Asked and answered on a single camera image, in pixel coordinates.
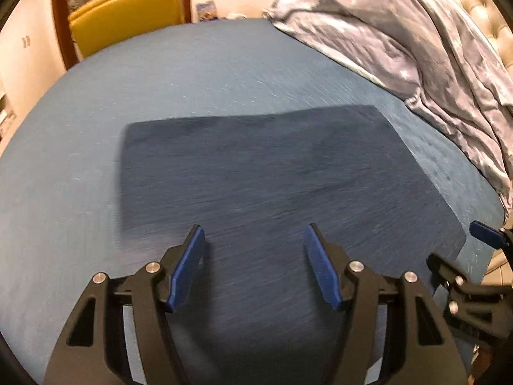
metal screw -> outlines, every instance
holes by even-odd
[[[460,309],[458,308],[458,303],[456,301],[451,301],[449,303],[449,311],[452,315],[455,315]]]
[[[353,271],[353,272],[361,272],[363,271],[363,268],[365,266],[363,266],[362,262],[359,262],[359,261],[352,261],[350,264],[349,264],[349,268]]]
[[[406,279],[410,283],[414,283],[417,282],[417,279],[419,279],[419,277],[416,275],[415,272],[408,271],[404,274],[404,279]]]
[[[103,272],[98,272],[95,276],[93,276],[93,282],[95,284],[101,284],[106,279],[107,275],[105,275]]]
[[[149,274],[154,274],[160,270],[160,263],[158,262],[150,262],[146,265],[146,272]]]

